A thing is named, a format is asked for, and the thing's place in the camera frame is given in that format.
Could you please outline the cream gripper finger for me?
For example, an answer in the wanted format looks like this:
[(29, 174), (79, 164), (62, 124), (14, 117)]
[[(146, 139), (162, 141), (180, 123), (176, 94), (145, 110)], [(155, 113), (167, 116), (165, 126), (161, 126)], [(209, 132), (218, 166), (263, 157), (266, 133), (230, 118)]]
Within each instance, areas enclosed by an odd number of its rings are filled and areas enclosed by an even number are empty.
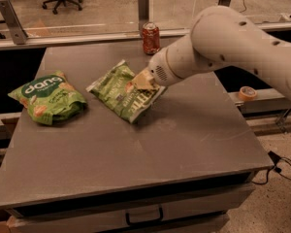
[(134, 77), (132, 84), (139, 90), (157, 90), (159, 88), (159, 85), (147, 68)]

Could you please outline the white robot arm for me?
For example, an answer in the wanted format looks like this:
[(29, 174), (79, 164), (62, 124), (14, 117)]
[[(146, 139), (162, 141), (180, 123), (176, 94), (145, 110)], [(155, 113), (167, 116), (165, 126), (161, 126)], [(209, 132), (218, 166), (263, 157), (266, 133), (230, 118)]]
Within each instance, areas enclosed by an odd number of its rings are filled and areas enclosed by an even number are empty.
[(156, 53), (132, 84), (155, 89), (228, 66), (256, 76), (291, 101), (291, 43), (226, 6), (197, 14), (190, 33)]

